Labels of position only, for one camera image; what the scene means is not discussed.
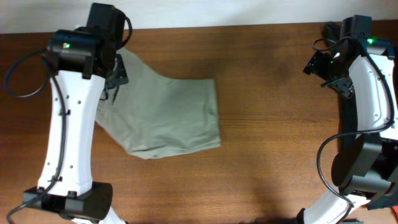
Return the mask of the khaki shorts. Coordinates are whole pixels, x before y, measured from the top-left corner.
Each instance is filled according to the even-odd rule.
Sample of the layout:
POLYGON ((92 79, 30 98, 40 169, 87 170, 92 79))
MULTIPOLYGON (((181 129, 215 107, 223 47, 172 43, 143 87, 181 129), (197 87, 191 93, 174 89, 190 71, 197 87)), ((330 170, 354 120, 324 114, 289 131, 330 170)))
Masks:
POLYGON ((127 154, 160 159, 221 145, 213 79, 164 77, 131 51, 119 53, 129 81, 99 102, 95 121, 127 154))

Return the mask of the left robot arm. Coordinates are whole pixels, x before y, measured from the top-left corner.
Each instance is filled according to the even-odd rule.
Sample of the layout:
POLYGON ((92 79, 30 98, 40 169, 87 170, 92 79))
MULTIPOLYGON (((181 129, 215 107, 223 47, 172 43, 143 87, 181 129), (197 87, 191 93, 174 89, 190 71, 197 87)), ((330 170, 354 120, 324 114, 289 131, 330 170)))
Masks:
POLYGON ((85 26, 58 30, 49 40, 49 143, 37 185, 23 193, 23 207, 75 223, 121 223, 111 206, 112 185, 92 178, 91 145, 101 95, 125 73, 118 50, 127 42, 126 20, 113 5, 94 3, 85 26))

